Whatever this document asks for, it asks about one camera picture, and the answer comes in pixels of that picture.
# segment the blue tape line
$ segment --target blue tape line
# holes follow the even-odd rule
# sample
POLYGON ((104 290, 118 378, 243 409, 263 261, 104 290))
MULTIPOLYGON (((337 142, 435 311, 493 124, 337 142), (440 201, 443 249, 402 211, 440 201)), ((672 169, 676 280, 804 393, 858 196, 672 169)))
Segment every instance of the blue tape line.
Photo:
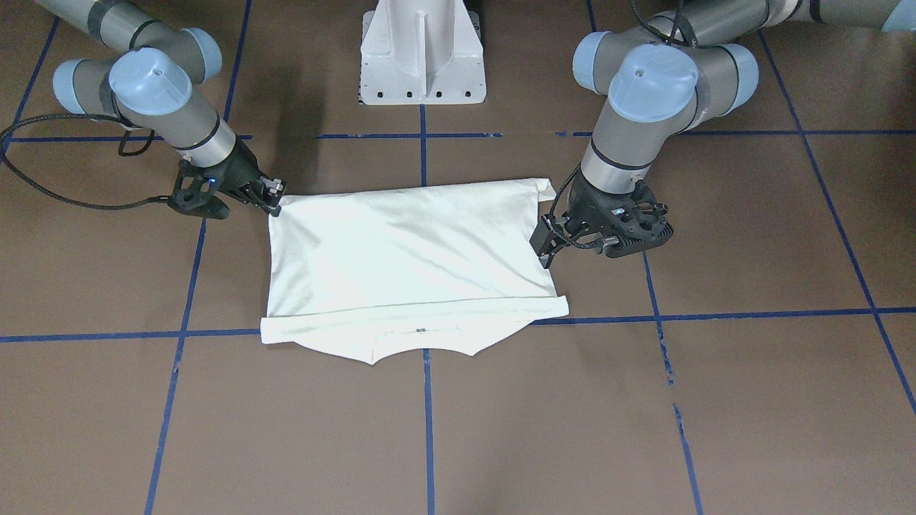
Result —
POLYGON ((426 137, 502 137, 501 132, 430 132, 426 137))
MULTIPOLYGON (((239 139, 254 139, 250 134, 238 135, 239 139)), ((153 137, 155 141, 163 141, 162 136, 153 137)), ((143 136, 131 136, 128 141, 146 141, 143 136)), ((13 143, 93 143, 101 141, 121 141, 120 136, 51 136, 51 137, 11 137, 13 143)))
POLYGON ((649 256, 642 253, 642 264, 646 268, 646 285, 649 287, 649 299, 652 301, 652 315, 655 320, 655 331, 659 334, 659 347, 661 347, 661 359, 665 362, 665 372, 668 374, 668 386, 674 385, 674 369, 671 367, 671 361, 668 359, 668 347, 665 345, 665 331, 661 326, 661 313, 659 312, 659 301, 655 297, 655 286, 652 284, 652 271, 649 268, 649 256))
POLYGON ((530 325, 578 325, 582 323, 633 323, 633 322, 653 322, 654 316, 595 316, 585 318, 545 318, 536 320, 530 325))
POLYGON ((594 23, 594 9, 592 9, 592 0, 585 0, 585 8, 588 9, 588 24, 592 28, 592 32, 597 32, 597 25, 594 23))
POLYGON ((894 136, 914 135, 916 130, 806 130, 804 133, 815 136, 894 136))
POLYGON ((185 331, 184 334, 188 337, 202 337, 202 336, 257 336, 261 334, 261 330, 258 328, 253 329, 191 329, 185 331))
MULTIPOLYGON (((881 314, 916 313, 916 306, 878 308, 881 314)), ((813 316, 855 316, 872 314, 868 308, 841 310, 803 310, 786 312, 719 312, 695 314, 663 314, 663 322, 690 322, 702 320, 735 320, 735 319, 768 319, 768 318, 803 318, 813 316)), ((582 318, 547 318, 536 320, 530 325, 580 325, 587 323, 646 323, 655 322, 653 315, 631 316, 595 316, 582 318)), ((181 335, 189 337, 208 336, 252 336, 261 334, 260 329, 191 329, 188 331, 144 331, 133 333, 86 333, 86 334, 23 334, 0 336, 0 344, 25 342, 68 342, 90 340, 131 340, 141 338, 175 338, 181 335)))
MULTIPOLYGON (((916 130, 806 130, 804 135, 814 136, 894 136, 916 135, 916 130)), ((689 130, 675 136, 798 136, 798 130, 689 130)), ((554 136, 567 137, 566 131, 557 131, 554 136)), ((591 132, 573 132, 574 137, 591 136, 591 132)))
MULTIPOLYGON (((26 110, 28 97, 32 94, 32 88, 35 87, 35 81, 38 79, 38 73, 41 71, 41 67, 45 63, 45 58, 48 57, 48 50, 51 48, 51 41, 54 40, 54 35, 57 34, 57 27, 59 23, 60 18, 55 16, 54 21, 51 22, 51 28, 48 31, 48 37, 45 38, 45 46, 41 48, 41 53, 38 55, 38 61, 35 63, 35 69, 32 70, 32 76, 29 77, 28 84, 26 85, 26 90, 22 93, 22 99, 19 101, 19 107, 16 109, 16 115, 13 116, 13 124, 17 124, 19 120, 22 119, 22 113, 26 110)), ((10 139, 4 141, 4 152, 6 152, 6 150, 9 148, 10 143, 10 139)))
POLYGON ((92 340, 133 340, 148 338, 177 338, 181 331, 146 331, 137 333, 86 333, 86 334, 27 334, 0 336, 0 344, 24 342, 84 342, 92 340))
POLYGON ((672 321, 696 321, 696 320, 737 320, 744 318, 800 318, 811 316, 849 316, 871 314, 868 308, 853 308, 842 310, 800 310, 786 312, 721 312, 721 313, 698 313, 698 314, 665 314, 661 320, 665 322, 672 321))
POLYGON ((393 132, 367 134, 319 134, 315 139, 423 139, 430 137, 502 137, 501 132, 393 132))
POLYGON ((690 478, 690 489, 693 493, 693 506, 696 508, 696 515, 703 515, 703 500, 700 497, 700 487, 696 482, 696 470, 693 468, 693 456, 690 452, 690 443, 687 442, 687 436, 684 434, 683 415, 677 403, 671 406, 674 407, 674 418, 678 422, 678 433, 681 435, 681 449, 684 452, 684 462, 687 463, 687 477, 690 478))
POLYGON ((226 95, 226 106, 223 110, 223 120, 229 121, 232 112, 232 101, 235 97, 235 82, 238 80, 238 71, 242 66, 242 52, 245 50, 245 34, 248 32, 248 18, 251 16, 251 0, 245 2, 245 13, 242 15, 242 31, 238 35, 238 46, 235 48, 235 63, 232 67, 232 79, 229 80, 229 94, 226 95))
POLYGON ((792 114, 792 119, 795 120, 795 126, 798 128, 799 136, 801 136, 801 142, 804 144, 805 152, 808 154, 808 160, 811 161, 811 166, 814 170, 814 176, 817 178, 817 183, 821 186, 823 198, 827 202, 827 208, 830 210, 830 215, 834 218, 836 230, 840 234, 840 239, 843 240, 843 246, 846 249, 846 254, 849 256, 849 261, 852 263, 853 270, 856 272, 859 286, 862 287, 862 292, 865 294, 865 298, 868 301, 868 307, 870 308, 871 313, 875 318, 875 324, 878 326, 878 331, 881 334, 881 339, 884 340, 884 346, 888 350, 890 360, 894 364, 894 368, 897 370, 897 377, 900 379, 900 385, 903 387, 903 391, 906 393, 907 400, 910 402, 910 408, 913 414, 916 415, 916 398, 913 397, 913 392, 910 388, 910 382, 907 380, 907 376, 903 372, 903 367, 900 366, 900 361, 897 359, 897 352, 894 350, 894 345, 890 342, 890 338, 888 338, 888 334, 884 329, 884 323, 881 322, 881 315, 878 311, 878 307, 875 305, 875 301, 871 296, 871 291, 868 289, 868 285, 865 281, 865 276, 862 274, 862 268, 859 267, 858 260, 856 259, 856 253, 853 251, 852 244, 849 243, 849 238, 846 236, 846 230, 843 228, 843 222, 840 220, 840 215, 834 206, 834 200, 831 198, 830 191, 827 189, 827 183, 824 181, 823 175, 821 174, 821 169, 817 164, 817 159, 814 157, 814 151, 811 148, 811 144, 808 142, 807 136, 805 136, 804 129, 802 128, 802 121, 799 118, 798 113, 795 111, 795 106, 792 103, 791 97, 789 96, 789 90, 786 88, 786 84, 782 80, 782 75, 776 66, 776 61, 773 59, 773 54, 769 49, 766 38, 763 37, 763 33, 760 31, 758 31, 758 36, 760 37, 760 42, 763 44, 763 51, 765 54, 767 54, 769 66, 773 69, 773 74, 776 75, 776 81, 780 85, 782 95, 785 97, 786 104, 789 106, 789 112, 792 114))
POLYGON ((916 306, 907 306, 901 308, 878 308, 879 313, 908 313, 916 312, 916 306))
POLYGON ((420 186, 426 186, 426 105, 420 104, 420 186))
POLYGON ((416 139, 420 133, 319 134, 315 139, 416 139))
POLYGON ((169 436, 169 421, 171 419, 172 404, 175 401, 175 388, 178 386, 178 374, 181 364, 181 357, 184 354, 184 341, 188 330, 188 321, 191 319, 191 306, 194 302, 194 288, 197 286, 197 274, 201 269, 201 255, 203 254, 203 242, 207 235, 207 219, 201 220, 201 231, 197 236, 197 251, 194 253, 194 266, 191 267, 191 279, 188 282, 188 298, 184 303, 184 315, 181 317, 182 335, 178 338, 178 344, 175 346, 175 359, 172 362, 171 378, 169 379, 169 394, 166 396, 166 407, 162 412, 162 427, 159 429, 159 441, 156 447, 156 459, 153 461, 153 473, 149 478, 149 491, 147 493, 147 505, 143 511, 144 515, 151 515, 153 512, 153 503, 156 501, 156 489, 159 483, 159 471, 162 468, 162 456, 166 450, 166 439, 169 436))
POLYGON ((689 130, 676 136, 798 136, 797 130, 689 130))
POLYGON ((426 406, 426 512, 436 513, 436 481, 432 453, 432 374, 430 349, 423 349, 423 398, 426 406))

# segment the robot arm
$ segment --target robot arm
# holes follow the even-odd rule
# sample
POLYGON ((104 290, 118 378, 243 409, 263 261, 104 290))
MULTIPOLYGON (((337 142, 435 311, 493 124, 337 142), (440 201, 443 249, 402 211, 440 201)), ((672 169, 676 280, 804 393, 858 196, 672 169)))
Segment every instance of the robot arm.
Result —
POLYGON ((914 17, 916 0, 695 0, 619 34, 586 36, 573 73, 607 102, 567 181, 566 213, 542 216, 531 237, 541 264, 566 247, 619 258, 671 238, 668 208, 645 182, 652 161, 669 136, 727 115, 757 88, 753 55, 727 41, 787 19, 888 30, 913 29, 914 17))
POLYGON ((279 214, 286 183, 270 179, 251 150, 193 85, 222 64, 215 41, 198 28, 175 30, 119 0, 37 0, 104 45, 125 52, 110 60, 69 60, 54 73, 54 93, 72 113, 121 118, 149 128, 181 155, 169 206, 223 219, 223 192, 279 214))

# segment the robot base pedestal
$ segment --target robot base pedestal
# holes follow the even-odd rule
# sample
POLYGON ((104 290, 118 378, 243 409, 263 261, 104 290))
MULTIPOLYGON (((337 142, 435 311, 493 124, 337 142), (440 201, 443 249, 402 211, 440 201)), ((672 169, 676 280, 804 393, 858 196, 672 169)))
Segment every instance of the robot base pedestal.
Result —
POLYGON ((483 102, 484 49, 477 27, 479 17, 461 0, 380 0, 363 16, 360 100, 483 102))

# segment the light blue joint cap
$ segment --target light blue joint cap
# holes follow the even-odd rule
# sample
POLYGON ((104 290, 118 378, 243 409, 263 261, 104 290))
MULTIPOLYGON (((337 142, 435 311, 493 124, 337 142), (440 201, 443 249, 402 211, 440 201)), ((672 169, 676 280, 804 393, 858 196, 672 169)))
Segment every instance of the light blue joint cap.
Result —
POLYGON ((595 93, 598 91, 594 87, 594 55, 598 53, 598 45, 607 34, 610 32, 593 32, 585 36, 572 55, 572 76, 575 81, 595 93))
POLYGON ((80 101, 76 98, 76 88, 73 87, 73 74, 76 72, 76 67, 83 61, 85 59, 65 60, 54 71, 54 78, 51 80, 51 84, 54 86, 54 96, 57 97, 60 105, 75 115, 84 115, 86 113, 80 105, 80 101))
POLYGON ((757 84, 760 82, 760 69, 757 66, 757 60, 754 59, 754 54, 750 53, 750 50, 735 43, 726 43, 719 46, 732 55, 732 59, 735 60, 735 65, 738 69, 738 91, 732 106, 728 108, 728 111, 720 115, 725 116, 739 105, 747 102, 754 94, 754 91, 757 90, 757 84))
POLYGON ((216 44, 210 34, 207 34, 202 28, 183 28, 185 32, 191 34, 197 41, 197 47, 201 49, 203 56, 203 81, 207 82, 223 68, 223 53, 220 46, 216 44))
POLYGON ((660 122, 690 103, 699 74, 693 59, 674 47, 639 45, 611 79, 607 101, 627 120, 660 122))
POLYGON ((162 50, 127 52, 108 74, 112 91, 128 109, 162 116, 181 109, 191 99, 191 79, 162 50))
POLYGON ((916 30, 916 0, 900 0, 881 30, 916 30))

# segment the black cable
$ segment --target black cable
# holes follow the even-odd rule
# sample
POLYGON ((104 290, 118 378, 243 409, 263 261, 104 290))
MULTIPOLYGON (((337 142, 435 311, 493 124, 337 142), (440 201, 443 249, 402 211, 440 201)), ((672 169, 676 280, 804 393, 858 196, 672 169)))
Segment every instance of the black cable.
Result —
POLYGON ((560 190, 557 192, 557 196, 553 197, 553 202, 551 203, 551 209, 547 212, 547 220, 548 222, 550 222, 550 225, 548 228, 551 231, 551 234, 559 237, 561 240, 563 240, 563 243, 565 243, 566 245, 570 245, 576 248, 591 250, 595 247, 598 247, 598 245, 600 244, 599 239, 595 239, 588 243, 582 244, 582 243, 579 243, 577 241, 570 239, 565 234, 563 234, 562 231, 558 231, 556 226, 554 225, 554 221, 556 220, 556 215, 554 214, 554 211, 557 208, 557 203, 560 201, 560 197, 562 197, 563 192, 566 191, 566 188, 567 186, 570 185, 570 182, 573 181, 575 174, 581 173, 581 172, 582 172, 582 165, 575 167, 575 170, 573 170, 570 176, 566 178, 566 181, 563 182, 563 185, 560 187, 560 190))
MULTIPOLYGON (((639 24, 643 28, 645 28, 649 32, 649 34, 651 34, 652 36, 655 36, 656 38, 661 39, 663 42, 665 42, 668 45, 678 45, 680 47, 690 47, 691 46, 690 43, 687 43, 685 41, 680 41, 676 39, 674 36, 668 36, 667 34, 663 34, 657 28, 653 27, 652 25, 649 25, 649 22, 647 22, 646 19, 643 18, 642 15, 639 13, 639 7, 636 5, 636 0, 630 0, 630 7, 633 9, 633 15, 636 16, 636 20, 639 22, 639 24)), ((674 24, 674 31, 676 30, 677 30, 677 23, 674 24)))
POLYGON ((149 129, 149 136, 147 136, 146 142, 143 144, 143 147, 140 150, 133 150, 131 152, 125 151, 127 147, 127 140, 130 139, 129 130, 124 131, 124 135, 121 136, 121 142, 117 145, 117 155, 122 158, 133 158, 134 156, 139 156, 140 154, 146 152, 149 149, 149 146, 153 144, 153 140, 156 139, 156 131, 149 129))
POLYGON ((168 195, 159 195, 155 197, 149 197, 142 201, 137 201, 135 203, 125 203, 125 204, 120 204, 120 205, 104 205, 104 204, 97 204, 97 203, 85 203, 82 201, 75 201, 73 199, 68 199, 67 197, 64 197, 62 195, 58 195, 57 193, 52 192, 51 190, 45 188, 41 184, 38 184, 37 182, 31 180, 25 173, 22 172, 22 170, 17 168, 16 165, 14 165, 9 160, 9 157, 6 156, 6 150, 4 149, 3 145, 9 137, 13 136, 13 132, 18 130, 19 128, 24 127, 24 126, 29 126, 37 122, 46 122, 49 120, 72 120, 72 119, 98 120, 98 121, 104 120, 104 121, 116 122, 116 123, 121 123, 123 121, 120 118, 117 118, 115 116, 109 116, 109 115, 75 115, 75 114, 70 114, 70 113, 67 113, 64 115, 41 115, 41 116, 33 116, 31 118, 26 118, 25 120, 20 120, 14 123, 13 125, 5 128, 3 132, 0 132, 0 158, 3 159, 3 162, 6 164, 6 166, 10 170, 12 170, 13 173, 15 173, 19 179, 22 179, 23 181, 25 181, 26 184, 28 184, 32 188, 35 188, 36 190, 48 195, 48 197, 55 199, 55 200, 59 200, 63 203, 78 205, 80 207, 85 207, 88 209, 99 209, 103 211, 119 211, 123 209, 131 209, 134 207, 139 207, 141 205, 146 205, 148 203, 166 203, 169 201, 168 195))
POLYGON ((684 9, 684 0, 678 0, 678 10, 674 12, 674 19, 671 21, 671 34, 668 36, 668 45, 674 40, 674 36, 681 28, 681 10, 684 9))

